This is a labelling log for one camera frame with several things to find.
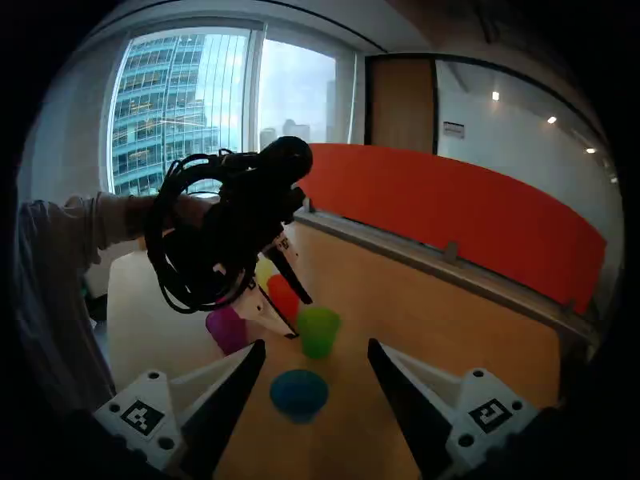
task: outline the window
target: window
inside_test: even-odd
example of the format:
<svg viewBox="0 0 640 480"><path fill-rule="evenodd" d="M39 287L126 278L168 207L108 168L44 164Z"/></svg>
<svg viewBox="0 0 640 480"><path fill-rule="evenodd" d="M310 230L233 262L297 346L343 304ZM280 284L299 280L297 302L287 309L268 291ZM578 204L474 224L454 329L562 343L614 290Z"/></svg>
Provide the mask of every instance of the window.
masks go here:
<svg viewBox="0 0 640 480"><path fill-rule="evenodd" d="M346 142L354 52L268 32L264 39L256 30L203 27L132 41L113 100L111 191L154 194L176 159L258 150L283 134ZM190 190L217 188L202 181Z"/></svg>
<svg viewBox="0 0 640 480"><path fill-rule="evenodd" d="M260 148L282 135L347 142L354 53L284 29L267 35L258 97Z"/></svg>
<svg viewBox="0 0 640 480"><path fill-rule="evenodd" d="M126 126L119 126L113 130L113 146L126 145L127 132Z"/></svg>

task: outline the orange partition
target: orange partition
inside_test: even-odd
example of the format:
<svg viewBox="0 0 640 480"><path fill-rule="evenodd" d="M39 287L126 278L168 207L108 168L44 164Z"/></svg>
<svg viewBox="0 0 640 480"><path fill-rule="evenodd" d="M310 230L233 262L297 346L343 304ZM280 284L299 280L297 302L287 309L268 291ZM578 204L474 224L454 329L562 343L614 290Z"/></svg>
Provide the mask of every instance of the orange partition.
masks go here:
<svg viewBox="0 0 640 480"><path fill-rule="evenodd" d="M313 144L298 184L314 207L458 255L584 313L606 241L548 194L451 158L381 146Z"/></svg>

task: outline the plastic cup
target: plastic cup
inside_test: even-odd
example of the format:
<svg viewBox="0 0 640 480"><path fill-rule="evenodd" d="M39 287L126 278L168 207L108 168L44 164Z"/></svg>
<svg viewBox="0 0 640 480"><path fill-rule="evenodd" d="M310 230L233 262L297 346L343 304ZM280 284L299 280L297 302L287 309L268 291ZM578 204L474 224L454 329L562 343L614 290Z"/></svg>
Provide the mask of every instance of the plastic cup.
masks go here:
<svg viewBox="0 0 640 480"><path fill-rule="evenodd" d="M274 264L267 258L260 257L258 260L258 264L255 267L255 280L262 287L263 290L266 290L266 283L269 281L274 275Z"/></svg>
<svg viewBox="0 0 640 480"><path fill-rule="evenodd" d="M271 383L270 397L276 409L293 423L309 423L325 405L329 387L314 372L290 370Z"/></svg>
<svg viewBox="0 0 640 480"><path fill-rule="evenodd" d="M225 355L231 355L249 345L246 320L230 306L214 310L206 316L206 329Z"/></svg>
<svg viewBox="0 0 640 480"><path fill-rule="evenodd" d="M338 314L328 308L312 306L300 312L298 332L304 355L324 358L330 354L340 323Z"/></svg>
<svg viewBox="0 0 640 480"><path fill-rule="evenodd" d="M287 280L278 274L269 278L266 285L271 301L285 318L295 325L296 315L298 315L298 308L300 307L300 298L289 286Z"/></svg>

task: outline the office desk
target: office desk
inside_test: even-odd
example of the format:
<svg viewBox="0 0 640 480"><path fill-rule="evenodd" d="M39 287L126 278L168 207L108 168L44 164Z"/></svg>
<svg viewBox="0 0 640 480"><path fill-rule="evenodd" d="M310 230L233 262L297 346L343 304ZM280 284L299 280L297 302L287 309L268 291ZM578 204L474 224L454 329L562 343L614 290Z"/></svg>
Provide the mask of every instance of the office desk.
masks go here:
<svg viewBox="0 0 640 480"><path fill-rule="evenodd" d="M535 406L558 393L558 338L551 329L408 266L308 226L288 226L298 273L315 303L342 317L334 352L305 358L299 340L259 328L266 361L216 478L410 478L418 469L366 359L367 341L463 374L483 366ZM111 267L107 325L118 389L155 368L170 378L222 357L205 314L165 304L145 252ZM329 384L310 425L294 425L271 405L280 373L307 368Z"/></svg>

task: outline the person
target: person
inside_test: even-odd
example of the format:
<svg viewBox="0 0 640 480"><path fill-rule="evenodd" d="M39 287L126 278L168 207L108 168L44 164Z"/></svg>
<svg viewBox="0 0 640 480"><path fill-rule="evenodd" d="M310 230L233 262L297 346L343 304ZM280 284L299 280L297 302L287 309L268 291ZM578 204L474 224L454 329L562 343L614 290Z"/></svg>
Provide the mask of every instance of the person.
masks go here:
<svg viewBox="0 0 640 480"><path fill-rule="evenodd" d="M94 198L72 197L64 206L36 201L18 208L18 331L38 384L60 415L94 411L114 395L81 279L100 262L100 250L143 235L153 201L154 197L121 198L101 192ZM174 211L199 225L209 207L204 200L182 195Z"/></svg>

